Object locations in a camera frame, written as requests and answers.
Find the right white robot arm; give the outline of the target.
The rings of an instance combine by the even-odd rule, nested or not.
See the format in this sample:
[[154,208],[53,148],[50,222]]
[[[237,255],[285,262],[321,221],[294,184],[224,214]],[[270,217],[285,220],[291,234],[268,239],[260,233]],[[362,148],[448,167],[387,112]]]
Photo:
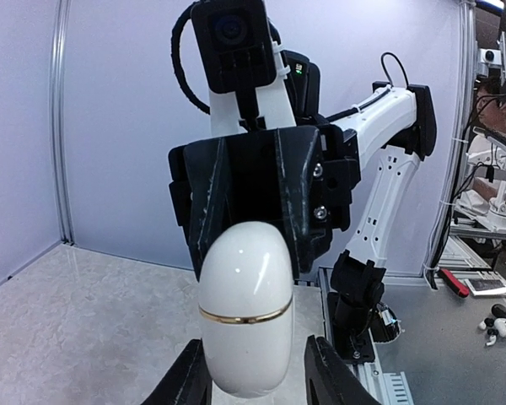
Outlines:
[[386,248],[401,201],[432,152],[430,89],[376,82],[372,94],[329,117],[319,112],[320,69],[283,53],[292,127],[203,139],[169,154],[170,192],[201,290],[202,345],[210,365],[290,358],[291,283],[350,225],[353,188],[376,165],[351,240],[331,274],[333,344],[347,363],[374,359],[372,331],[397,335],[382,305]]

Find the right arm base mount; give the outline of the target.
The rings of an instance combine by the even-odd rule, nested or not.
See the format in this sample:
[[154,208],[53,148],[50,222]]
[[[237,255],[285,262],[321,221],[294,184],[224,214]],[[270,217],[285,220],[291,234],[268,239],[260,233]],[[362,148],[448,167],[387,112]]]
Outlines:
[[353,308],[338,293],[327,296],[332,346],[346,364],[373,363],[376,343],[391,343],[401,334],[395,312],[380,301],[374,307]]

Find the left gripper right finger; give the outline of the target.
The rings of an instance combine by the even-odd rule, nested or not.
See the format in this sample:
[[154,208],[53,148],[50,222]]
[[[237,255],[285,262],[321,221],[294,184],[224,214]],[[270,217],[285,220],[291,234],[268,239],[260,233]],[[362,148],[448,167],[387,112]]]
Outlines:
[[307,337],[304,349],[304,378],[308,404],[380,404],[368,393],[324,337]]

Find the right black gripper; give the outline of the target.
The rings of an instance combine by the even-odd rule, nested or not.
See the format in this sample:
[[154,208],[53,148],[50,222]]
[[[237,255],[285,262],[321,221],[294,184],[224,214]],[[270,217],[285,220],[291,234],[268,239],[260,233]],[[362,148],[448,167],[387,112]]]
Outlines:
[[264,222],[283,232],[293,278],[350,225],[361,179],[358,140],[337,126],[285,127],[211,138],[170,150],[170,195],[194,272],[229,227]]

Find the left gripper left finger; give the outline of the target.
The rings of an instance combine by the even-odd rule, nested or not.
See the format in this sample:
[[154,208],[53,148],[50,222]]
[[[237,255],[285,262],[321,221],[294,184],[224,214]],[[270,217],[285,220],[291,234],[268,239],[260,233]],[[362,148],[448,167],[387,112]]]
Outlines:
[[212,396],[202,340],[192,339],[142,405],[208,405]]

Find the white earbud charging case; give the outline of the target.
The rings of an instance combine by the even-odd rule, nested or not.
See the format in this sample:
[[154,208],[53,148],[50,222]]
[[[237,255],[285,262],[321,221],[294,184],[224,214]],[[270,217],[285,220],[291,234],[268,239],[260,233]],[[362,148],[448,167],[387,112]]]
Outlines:
[[293,272],[277,228],[244,222],[211,245],[199,278],[207,369],[223,392],[264,397],[288,372],[293,343]]

